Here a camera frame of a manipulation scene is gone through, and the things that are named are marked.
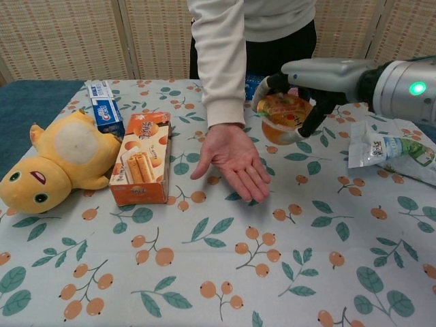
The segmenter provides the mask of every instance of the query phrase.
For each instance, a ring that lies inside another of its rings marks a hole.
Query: white sweatshirt
[[[187,0],[208,126],[244,121],[245,40],[285,37],[315,17],[316,0]]]

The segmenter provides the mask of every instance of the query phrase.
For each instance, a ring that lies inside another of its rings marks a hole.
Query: orange jelly cup
[[[288,145],[282,134],[294,131],[305,121],[312,105],[292,94],[267,95],[259,101],[257,111],[262,118],[262,131],[272,143]]]

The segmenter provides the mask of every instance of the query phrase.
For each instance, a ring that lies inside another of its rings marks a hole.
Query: yellow plush toy
[[[20,160],[0,183],[0,198],[22,213],[43,213],[60,204],[72,189],[102,189],[121,143],[103,134],[80,110],[55,121],[47,130],[30,129],[38,155]]]

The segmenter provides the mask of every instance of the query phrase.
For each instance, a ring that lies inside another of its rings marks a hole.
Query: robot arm
[[[376,66],[362,59],[316,58],[286,63],[256,89],[252,108],[267,94],[304,87],[316,101],[298,130],[284,134],[293,143],[308,138],[337,105],[366,102],[388,118],[436,125],[436,61],[392,61]]]

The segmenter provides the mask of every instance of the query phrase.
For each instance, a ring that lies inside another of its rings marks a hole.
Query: woven partition
[[[314,57],[364,58],[377,0],[318,0]]]
[[[15,80],[128,77],[108,0],[1,0],[0,36]]]
[[[182,0],[126,0],[140,78],[187,78],[191,16]]]
[[[436,54],[436,0],[395,0],[369,54],[379,63]]]

